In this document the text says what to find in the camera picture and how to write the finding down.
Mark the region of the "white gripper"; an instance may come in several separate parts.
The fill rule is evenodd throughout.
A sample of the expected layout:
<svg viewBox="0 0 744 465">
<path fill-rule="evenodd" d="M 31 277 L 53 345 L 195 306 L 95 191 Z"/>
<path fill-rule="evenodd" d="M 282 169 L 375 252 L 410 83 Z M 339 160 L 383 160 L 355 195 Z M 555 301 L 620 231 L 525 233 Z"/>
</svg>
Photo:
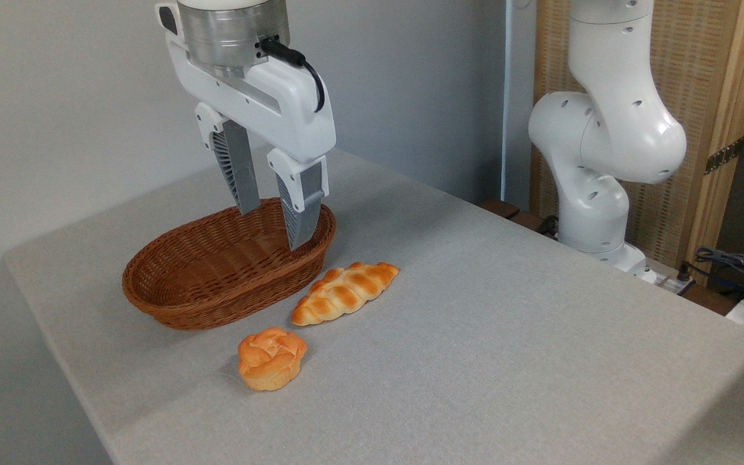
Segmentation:
<svg viewBox="0 0 744 465">
<path fill-rule="evenodd" d="M 290 44 L 286 3 L 157 3 L 156 15 L 178 80 L 203 102 L 195 108 L 203 143 L 240 214 L 260 206 L 246 129 L 276 147 L 267 159 L 289 248 L 298 249 L 313 237 L 329 194 L 322 155 L 334 147 L 336 132 L 331 104 L 319 104 L 312 74 L 270 56 L 261 44 L 268 38 Z"/>
</svg>

